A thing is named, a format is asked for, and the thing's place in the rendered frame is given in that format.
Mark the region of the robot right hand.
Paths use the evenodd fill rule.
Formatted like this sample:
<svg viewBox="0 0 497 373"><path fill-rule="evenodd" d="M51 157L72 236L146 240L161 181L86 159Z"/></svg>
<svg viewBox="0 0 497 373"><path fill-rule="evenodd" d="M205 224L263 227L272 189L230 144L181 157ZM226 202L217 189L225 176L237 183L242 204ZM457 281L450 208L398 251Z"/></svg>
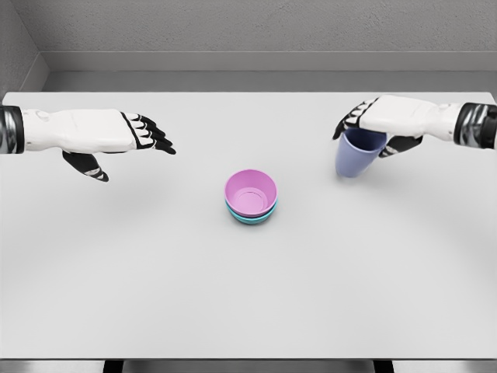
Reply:
<svg viewBox="0 0 497 373"><path fill-rule="evenodd" d="M332 138L338 139L349 128L389 134L379 156L387 158L421 144L427 117L436 108L429 101L404 96L382 95L351 109L337 124Z"/></svg>

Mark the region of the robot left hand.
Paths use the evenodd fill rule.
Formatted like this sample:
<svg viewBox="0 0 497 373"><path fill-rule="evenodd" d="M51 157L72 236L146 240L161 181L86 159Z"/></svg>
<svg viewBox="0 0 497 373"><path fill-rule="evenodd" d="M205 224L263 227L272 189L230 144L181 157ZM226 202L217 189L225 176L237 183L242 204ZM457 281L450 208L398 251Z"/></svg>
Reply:
<svg viewBox="0 0 497 373"><path fill-rule="evenodd" d="M63 130L63 159L81 174L106 183L109 177L96 160L96 153L120 154L155 149L174 155L173 143L148 117L119 110L74 110Z"/></svg>

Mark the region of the blue-purple cup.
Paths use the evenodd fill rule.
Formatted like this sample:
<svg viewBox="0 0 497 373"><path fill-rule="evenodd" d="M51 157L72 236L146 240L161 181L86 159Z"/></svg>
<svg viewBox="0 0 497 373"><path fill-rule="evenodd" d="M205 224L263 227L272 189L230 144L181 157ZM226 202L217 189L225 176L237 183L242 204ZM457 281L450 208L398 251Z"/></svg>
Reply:
<svg viewBox="0 0 497 373"><path fill-rule="evenodd" d="M387 135L361 128L345 130L339 140L335 171L339 176L358 177L379 156L387 144Z"/></svg>

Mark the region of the pink bowl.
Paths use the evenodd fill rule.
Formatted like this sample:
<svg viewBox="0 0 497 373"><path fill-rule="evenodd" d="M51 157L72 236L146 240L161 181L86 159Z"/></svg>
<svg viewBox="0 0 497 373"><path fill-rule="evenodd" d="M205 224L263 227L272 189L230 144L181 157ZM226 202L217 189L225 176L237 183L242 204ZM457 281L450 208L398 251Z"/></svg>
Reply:
<svg viewBox="0 0 497 373"><path fill-rule="evenodd" d="M230 209L246 218L267 214L275 205L278 189L274 179L257 169L243 169L228 177L224 199Z"/></svg>

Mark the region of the teal bowl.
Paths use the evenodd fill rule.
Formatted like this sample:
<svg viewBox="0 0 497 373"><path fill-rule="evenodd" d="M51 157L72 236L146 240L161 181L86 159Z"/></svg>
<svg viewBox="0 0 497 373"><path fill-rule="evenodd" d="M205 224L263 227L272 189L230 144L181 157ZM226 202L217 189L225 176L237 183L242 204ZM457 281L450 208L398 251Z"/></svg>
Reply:
<svg viewBox="0 0 497 373"><path fill-rule="evenodd" d="M230 212L230 214L239 222L243 223L243 224L247 224L247 225L257 225L259 223L262 223L264 221L266 221L270 215L274 212L274 210L276 209L276 206L278 205L278 200L276 200L275 204L269 209L269 211L261 216L258 216L258 217L255 217L255 218L248 218L248 217L244 217L244 216L241 216L240 214L237 214L236 212L234 212L231 207L228 205L228 202L225 202L226 204L226 207L228 209L228 211Z"/></svg>

